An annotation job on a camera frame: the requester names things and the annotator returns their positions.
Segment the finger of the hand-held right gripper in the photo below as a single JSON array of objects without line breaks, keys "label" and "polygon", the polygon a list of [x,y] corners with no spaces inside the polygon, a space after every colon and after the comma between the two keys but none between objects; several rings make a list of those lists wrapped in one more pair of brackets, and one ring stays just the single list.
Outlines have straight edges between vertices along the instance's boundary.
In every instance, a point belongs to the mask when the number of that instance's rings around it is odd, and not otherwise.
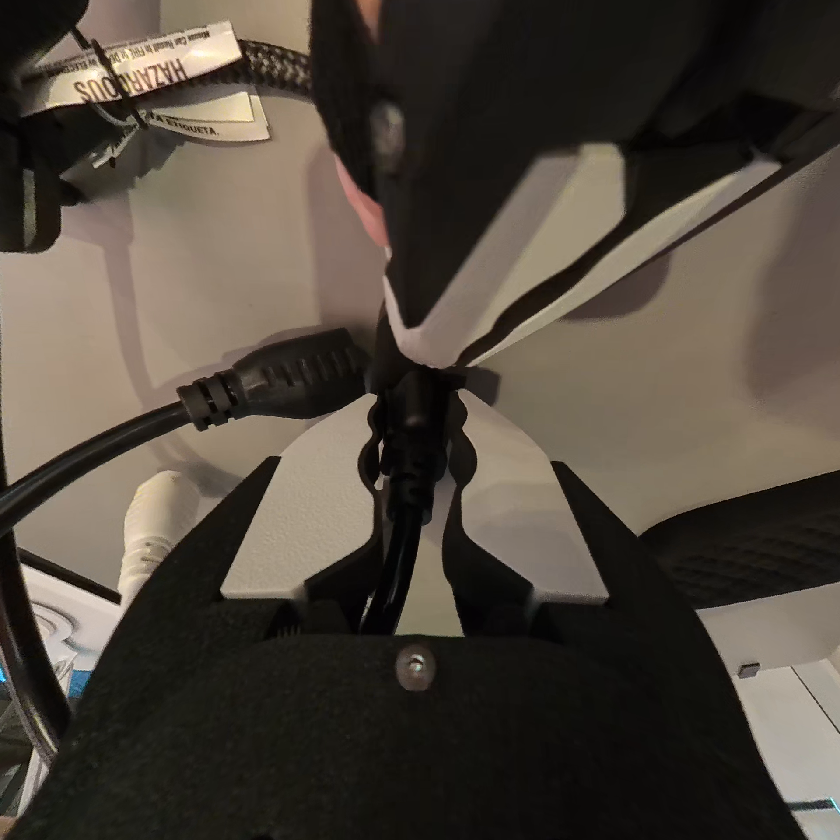
[{"label": "finger of the hand-held right gripper", "polygon": [[538,159],[416,326],[406,294],[394,294],[394,338],[430,368],[467,363],[467,348],[502,310],[604,239],[631,205],[639,171],[700,172],[706,184],[732,171],[778,171],[781,163],[713,144],[645,156],[634,168],[614,143],[585,143]]},{"label": "finger of the hand-held right gripper", "polygon": [[584,306],[783,179],[783,171],[731,171],[701,184],[699,171],[638,171],[620,223],[502,310],[492,328],[468,346],[467,363],[478,364]]}]

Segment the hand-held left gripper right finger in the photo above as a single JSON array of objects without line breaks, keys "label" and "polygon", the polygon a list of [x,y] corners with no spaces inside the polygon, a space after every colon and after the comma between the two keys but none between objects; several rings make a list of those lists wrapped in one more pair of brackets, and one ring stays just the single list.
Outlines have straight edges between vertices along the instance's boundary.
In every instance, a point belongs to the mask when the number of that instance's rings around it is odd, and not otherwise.
[{"label": "hand-held left gripper right finger", "polygon": [[444,574],[472,606],[601,605],[606,586],[549,457],[469,391],[450,404]]}]

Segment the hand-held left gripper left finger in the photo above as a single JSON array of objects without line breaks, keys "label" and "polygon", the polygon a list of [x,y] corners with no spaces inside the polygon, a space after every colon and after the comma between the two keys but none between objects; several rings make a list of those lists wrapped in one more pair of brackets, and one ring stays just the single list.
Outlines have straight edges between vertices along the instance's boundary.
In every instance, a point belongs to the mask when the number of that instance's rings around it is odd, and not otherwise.
[{"label": "hand-held left gripper left finger", "polygon": [[375,534],[375,494],[360,467],[374,437],[366,394],[316,422],[281,453],[220,592],[297,599],[316,574]]}]

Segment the person's right hand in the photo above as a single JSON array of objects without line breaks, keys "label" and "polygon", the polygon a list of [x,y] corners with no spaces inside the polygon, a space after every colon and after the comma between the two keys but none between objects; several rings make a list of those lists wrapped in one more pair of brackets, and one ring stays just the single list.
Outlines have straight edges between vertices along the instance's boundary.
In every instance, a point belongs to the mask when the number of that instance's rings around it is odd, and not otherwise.
[{"label": "person's right hand", "polygon": [[359,218],[371,241],[382,250],[387,260],[392,257],[392,248],[387,234],[385,216],[380,204],[364,193],[355,183],[340,157],[332,154],[335,169],[343,193],[349,205]]}]

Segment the black textured wrist rest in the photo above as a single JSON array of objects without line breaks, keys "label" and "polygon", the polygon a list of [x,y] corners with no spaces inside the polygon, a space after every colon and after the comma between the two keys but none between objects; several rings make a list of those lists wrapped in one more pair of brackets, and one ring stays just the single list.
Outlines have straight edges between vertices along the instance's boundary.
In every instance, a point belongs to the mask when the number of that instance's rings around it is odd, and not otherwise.
[{"label": "black textured wrist rest", "polygon": [[696,610],[839,582],[839,473],[699,507],[640,535]]}]

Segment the white cabinet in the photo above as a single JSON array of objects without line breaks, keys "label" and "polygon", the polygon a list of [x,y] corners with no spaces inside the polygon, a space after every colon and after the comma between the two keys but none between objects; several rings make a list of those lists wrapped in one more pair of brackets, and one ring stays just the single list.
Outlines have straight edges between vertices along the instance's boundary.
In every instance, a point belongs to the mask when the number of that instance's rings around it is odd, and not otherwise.
[{"label": "white cabinet", "polygon": [[701,610],[807,838],[839,838],[838,586]]}]

